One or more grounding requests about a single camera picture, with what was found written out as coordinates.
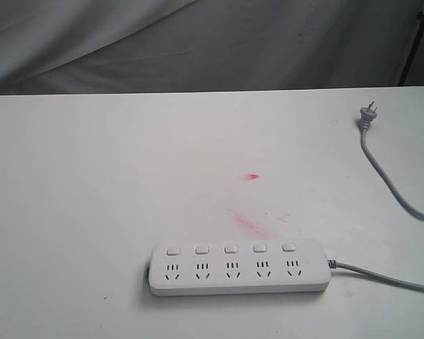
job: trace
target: table surface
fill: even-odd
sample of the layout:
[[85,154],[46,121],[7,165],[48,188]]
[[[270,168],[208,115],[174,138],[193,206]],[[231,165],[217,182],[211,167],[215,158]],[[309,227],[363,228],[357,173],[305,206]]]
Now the table surface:
[[[424,284],[424,88],[0,97],[0,339],[424,338],[424,294],[154,297],[158,243],[318,239]],[[248,174],[260,177],[248,180]]]

